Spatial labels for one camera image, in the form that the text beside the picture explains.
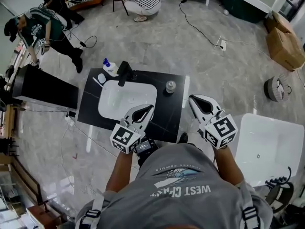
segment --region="black countertop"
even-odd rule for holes
[[[92,68],[81,99],[78,121],[113,130],[119,121],[104,118],[98,111],[102,88],[93,77],[98,79],[100,73],[105,75],[107,81],[119,80],[119,76],[111,77],[103,68]],[[136,74],[137,78],[131,82],[151,84],[158,92],[153,118],[145,130],[146,136],[154,140],[175,143],[181,117],[185,77],[148,71],[137,71]],[[169,80],[176,82],[176,90],[173,94],[165,90],[165,84]]]

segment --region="small bottle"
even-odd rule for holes
[[[103,69],[104,69],[109,75],[111,75],[112,77],[118,76],[117,71],[118,71],[119,68],[116,66],[115,63],[109,62],[109,61],[107,60],[107,58],[105,58],[104,61],[103,61],[103,64],[104,64]]]
[[[169,93],[169,94],[172,94],[176,89],[176,83],[174,81],[168,81],[166,83],[166,91]]]

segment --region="green shirt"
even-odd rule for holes
[[[34,42],[33,36],[38,39],[43,39],[46,36],[46,24],[51,20],[50,43],[62,40],[62,26],[61,22],[54,18],[54,15],[46,9],[31,8],[29,12],[25,13],[27,22],[26,27],[22,29],[18,35],[24,41],[25,46],[28,48]]]

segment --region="black pants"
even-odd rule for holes
[[[72,27],[71,20],[74,21],[75,23],[78,23],[83,20],[83,17],[79,15],[77,12],[68,9],[65,2],[59,1],[54,5],[52,5],[52,3],[50,4],[49,8],[57,12],[67,21],[67,27]]]
[[[74,48],[63,32],[59,36],[58,42],[51,42],[51,48],[61,54],[69,56],[73,63],[75,63],[80,58],[82,49]]]

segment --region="gray t-shirt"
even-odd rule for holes
[[[155,151],[137,178],[115,193],[104,193],[98,229],[158,229],[191,225],[198,228],[238,229],[242,218],[243,192],[269,228],[270,206],[245,182],[235,187],[222,180],[210,159],[190,144],[175,144]],[[92,207],[87,204],[77,219]]]

